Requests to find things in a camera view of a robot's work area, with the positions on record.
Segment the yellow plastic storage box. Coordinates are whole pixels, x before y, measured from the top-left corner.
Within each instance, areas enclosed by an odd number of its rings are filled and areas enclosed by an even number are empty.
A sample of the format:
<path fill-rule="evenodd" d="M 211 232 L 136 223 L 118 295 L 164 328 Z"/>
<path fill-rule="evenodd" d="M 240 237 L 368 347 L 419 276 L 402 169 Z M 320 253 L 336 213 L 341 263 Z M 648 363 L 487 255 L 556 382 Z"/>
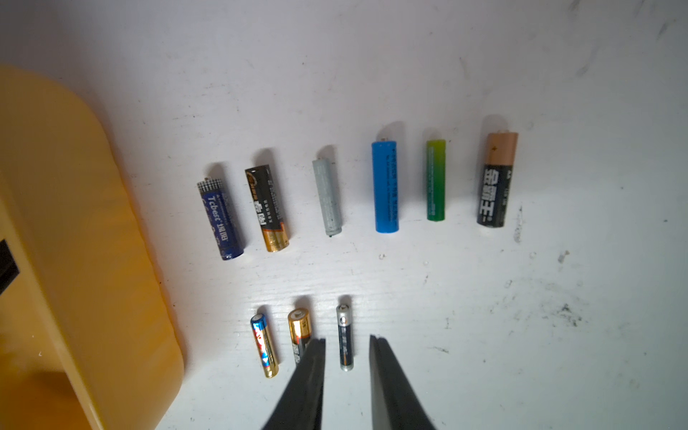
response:
<path fill-rule="evenodd" d="M 152 429 L 184 357 L 109 139 L 65 86 L 1 69 L 1 426 Z"/>

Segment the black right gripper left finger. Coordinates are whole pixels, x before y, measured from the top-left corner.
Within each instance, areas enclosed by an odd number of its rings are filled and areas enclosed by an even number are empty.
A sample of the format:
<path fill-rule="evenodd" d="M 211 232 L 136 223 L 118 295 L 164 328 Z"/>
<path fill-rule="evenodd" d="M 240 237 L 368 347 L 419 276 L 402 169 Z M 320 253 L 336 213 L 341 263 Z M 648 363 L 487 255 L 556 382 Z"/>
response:
<path fill-rule="evenodd" d="M 311 340 L 263 429 L 321 429 L 326 340 Z"/>

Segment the red blue striped AAA battery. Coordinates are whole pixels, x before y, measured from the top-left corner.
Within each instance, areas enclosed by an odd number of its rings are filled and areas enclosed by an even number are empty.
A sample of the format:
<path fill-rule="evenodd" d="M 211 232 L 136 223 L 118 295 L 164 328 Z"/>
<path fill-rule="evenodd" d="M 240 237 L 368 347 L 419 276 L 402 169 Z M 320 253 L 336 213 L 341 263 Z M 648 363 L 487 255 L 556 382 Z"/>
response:
<path fill-rule="evenodd" d="M 279 362 L 272 345 L 272 338 L 265 314 L 259 313 L 254 315 L 250 320 L 250 325 L 265 377 L 268 379 L 274 378 L 279 373 Z"/>

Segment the pale green white battery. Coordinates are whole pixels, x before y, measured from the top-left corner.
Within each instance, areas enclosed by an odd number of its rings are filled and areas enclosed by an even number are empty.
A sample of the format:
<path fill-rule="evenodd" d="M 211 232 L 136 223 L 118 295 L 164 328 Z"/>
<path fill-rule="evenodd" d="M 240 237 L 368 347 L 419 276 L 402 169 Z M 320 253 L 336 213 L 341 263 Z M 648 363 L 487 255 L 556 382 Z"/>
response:
<path fill-rule="evenodd" d="M 342 232 L 343 222 L 334 178 L 331 173 L 331 162 L 329 159 L 316 159 L 313 161 L 313 168 L 325 234 L 333 237 Z"/>

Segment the copper top black battery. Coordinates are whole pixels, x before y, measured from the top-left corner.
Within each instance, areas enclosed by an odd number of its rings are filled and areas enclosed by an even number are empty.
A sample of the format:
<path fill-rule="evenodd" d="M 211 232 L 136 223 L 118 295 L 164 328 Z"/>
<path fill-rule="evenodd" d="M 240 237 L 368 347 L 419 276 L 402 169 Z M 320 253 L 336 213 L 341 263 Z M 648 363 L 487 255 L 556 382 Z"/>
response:
<path fill-rule="evenodd" d="M 487 136 L 478 205 L 478 224 L 482 226 L 495 229 L 505 225 L 518 139 L 518 133 L 509 131 Z"/>

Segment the dark blue AA battery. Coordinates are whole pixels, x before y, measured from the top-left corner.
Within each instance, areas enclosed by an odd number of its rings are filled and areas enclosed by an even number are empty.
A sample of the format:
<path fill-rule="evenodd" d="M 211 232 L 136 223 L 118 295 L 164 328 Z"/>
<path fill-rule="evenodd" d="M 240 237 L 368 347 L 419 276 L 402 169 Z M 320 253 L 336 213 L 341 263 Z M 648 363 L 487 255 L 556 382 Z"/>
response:
<path fill-rule="evenodd" d="M 379 141 L 371 147 L 376 231 L 390 234 L 399 230 L 397 143 Z"/>

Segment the grey black AAA battery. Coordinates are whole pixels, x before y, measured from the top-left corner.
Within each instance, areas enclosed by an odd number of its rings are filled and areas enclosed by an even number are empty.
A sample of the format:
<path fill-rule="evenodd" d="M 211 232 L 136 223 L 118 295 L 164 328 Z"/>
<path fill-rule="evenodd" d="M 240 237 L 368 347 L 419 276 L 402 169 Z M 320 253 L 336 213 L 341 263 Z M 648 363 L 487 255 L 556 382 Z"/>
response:
<path fill-rule="evenodd" d="M 354 367 L 352 340 L 352 315 L 350 306 L 340 304 L 336 308 L 340 344 L 340 368 L 348 372 Z"/>

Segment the black gold AAA battery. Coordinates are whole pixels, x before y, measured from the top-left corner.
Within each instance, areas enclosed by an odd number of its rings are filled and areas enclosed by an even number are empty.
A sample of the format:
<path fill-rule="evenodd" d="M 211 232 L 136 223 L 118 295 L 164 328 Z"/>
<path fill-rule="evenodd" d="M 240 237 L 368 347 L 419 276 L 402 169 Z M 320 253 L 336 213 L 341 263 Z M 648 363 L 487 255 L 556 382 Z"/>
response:
<path fill-rule="evenodd" d="M 266 249 L 270 253 L 279 252 L 290 242 L 270 166 L 247 168 L 245 176 Z"/>

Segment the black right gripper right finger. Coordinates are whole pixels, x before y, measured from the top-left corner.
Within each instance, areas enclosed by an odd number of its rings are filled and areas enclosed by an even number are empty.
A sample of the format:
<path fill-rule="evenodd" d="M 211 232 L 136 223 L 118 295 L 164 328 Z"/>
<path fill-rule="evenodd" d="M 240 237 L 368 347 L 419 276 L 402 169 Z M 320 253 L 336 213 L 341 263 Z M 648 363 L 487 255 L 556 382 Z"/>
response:
<path fill-rule="evenodd" d="M 435 429 L 385 338 L 370 336 L 374 429 Z"/>

